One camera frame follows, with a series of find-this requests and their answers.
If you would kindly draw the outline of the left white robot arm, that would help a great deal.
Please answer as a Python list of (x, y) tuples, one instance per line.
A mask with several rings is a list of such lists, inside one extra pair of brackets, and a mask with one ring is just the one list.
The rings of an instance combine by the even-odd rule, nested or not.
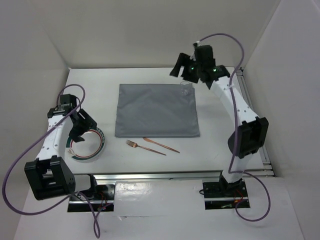
[(59, 104), (47, 113), (49, 134), (34, 161), (27, 162), (24, 172), (37, 200), (69, 195), (75, 192), (74, 174), (64, 161), (68, 139), (83, 142), (82, 135), (97, 127), (97, 123), (77, 106), (77, 97), (64, 94)]

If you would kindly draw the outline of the white plate green red rim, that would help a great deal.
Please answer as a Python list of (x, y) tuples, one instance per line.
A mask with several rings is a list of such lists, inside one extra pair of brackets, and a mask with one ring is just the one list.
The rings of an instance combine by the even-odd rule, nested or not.
[(65, 145), (65, 155), (78, 162), (94, 161), (103, 152), (106, 138), (103, 131), (91, 128), (81, 136), (84, 141), (75, 142), (71, 137)]

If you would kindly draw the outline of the copper fork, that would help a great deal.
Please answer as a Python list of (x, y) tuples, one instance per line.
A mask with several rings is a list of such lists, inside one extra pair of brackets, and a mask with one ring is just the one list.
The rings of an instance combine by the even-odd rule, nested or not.
[(159, 151), (156, 151), (154, 149), (151, 149), (151, 148), (148, 148), (148, 147), (145, 147), (145, 146), (141, 146), (141, 145), (138, 145), (136, 142), (133, 142), (131, 140), (126, 140), (125, 143), (132, 147), (132, 148), (141, 148), (141, 149), (144, 149), (146, 151), (149, 151), (149, 152), (152, 152), (152, 153), (156, 153), (156, 154), (159, 154), (159, 155), (162, 155), (162, 156), (166, 156), (165, 153), (162, 153), (162, 152), (159, 152)]

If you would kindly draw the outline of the grey cloth placemat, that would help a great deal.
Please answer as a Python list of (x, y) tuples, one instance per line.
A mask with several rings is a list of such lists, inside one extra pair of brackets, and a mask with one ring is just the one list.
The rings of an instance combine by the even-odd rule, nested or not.
[(180, 84), (120, 84), (117, 138), (197, 138), (200, 136), (195, 88)]

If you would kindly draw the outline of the copper knife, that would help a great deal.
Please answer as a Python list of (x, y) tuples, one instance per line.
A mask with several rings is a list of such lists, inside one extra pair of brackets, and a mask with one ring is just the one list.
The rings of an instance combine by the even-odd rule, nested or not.
[(175, 152), (175, 153), (180, 153), (178, 150), (176, 150), (176, 149), (174, 149), (174, 148), (171, 148), (171, 147), (166, 146), (166, 145), (164, 145), (164, 144), (158, 143), (158, 142), (156, 142), (156, 141), (154, 141), (154, 140), (151, 140), (151, 139), (149, 139), (149, 138), (147, 138), (147, 137), (143, 137), (142, 139), (143, 139), (144, 141), (148, 142), (148, 143), (152, 143), (152, 144), (158, 145), (158, 146), (160, 146), (160, 147), (163, 147), (163, 148), (165, 148), (165, 149), (167, 149), (167, 150), (170, 150), (170, 151), (173, 151), (173, 152)]

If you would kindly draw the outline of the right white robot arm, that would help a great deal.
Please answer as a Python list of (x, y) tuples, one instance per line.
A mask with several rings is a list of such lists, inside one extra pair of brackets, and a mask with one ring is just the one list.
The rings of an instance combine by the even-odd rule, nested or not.
[(224, 65), (216, 64), (210, 45), (194, 43), (193, 48), (193, 55), (179, 54), (170, 76), (204, 83), (231, 117), (234, 131), (227, 145), (232, 156), (229, 166), (219, 176), (217, 187), (220, 194), (230, 196), (241, 188), (249, 160), (264, 145), (269, 122), (266, 117), (259, 117), (246, 103), (233, 84), (234, 73)]

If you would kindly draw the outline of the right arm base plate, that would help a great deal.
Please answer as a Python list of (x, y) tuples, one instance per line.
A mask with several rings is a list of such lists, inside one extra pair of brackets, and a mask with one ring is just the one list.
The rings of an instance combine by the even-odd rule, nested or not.
[(223, 190), (219, 182), (203, 182), (199, 194), (204, 197), (206, 210), (225, 210), (238, 208), (250, 208), (247, 187), (242, 180), (238, 186)]

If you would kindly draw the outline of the clear glass cup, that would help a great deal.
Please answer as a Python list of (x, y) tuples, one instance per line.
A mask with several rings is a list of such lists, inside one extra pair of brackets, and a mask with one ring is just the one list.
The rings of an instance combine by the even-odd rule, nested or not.
[(181, 85), (181, 94), (184, 96), (188, 96), (193, 92), (193, 84), (186, 80), (180, 82)]

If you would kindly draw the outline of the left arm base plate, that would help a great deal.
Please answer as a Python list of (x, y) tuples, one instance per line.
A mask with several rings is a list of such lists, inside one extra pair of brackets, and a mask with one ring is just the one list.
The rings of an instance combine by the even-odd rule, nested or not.
[[(95, 186), (95, 190), (90, 188), (82, 191), (88, 198), (92, 209), (95, 213), (98, 212), (113, 212), (114, 211), (114, 199), (115, 199), (115, 183), (98, 184)], [(68, 213), (85, 213), (90, 212), (91, 208), (86, 198), (77, 193), (69, 198)]]

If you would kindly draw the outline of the aluminium front rail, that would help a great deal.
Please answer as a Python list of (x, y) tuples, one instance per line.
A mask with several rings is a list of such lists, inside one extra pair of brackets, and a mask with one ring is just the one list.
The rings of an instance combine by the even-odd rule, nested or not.
[(165, 180), (195, 180), (218, 179), (221, 171), (196, 171), (196, 172), (160, 172), (160, 173), (117, 173), (117, 174), (92, 174), (96, 181), (165, 181)]

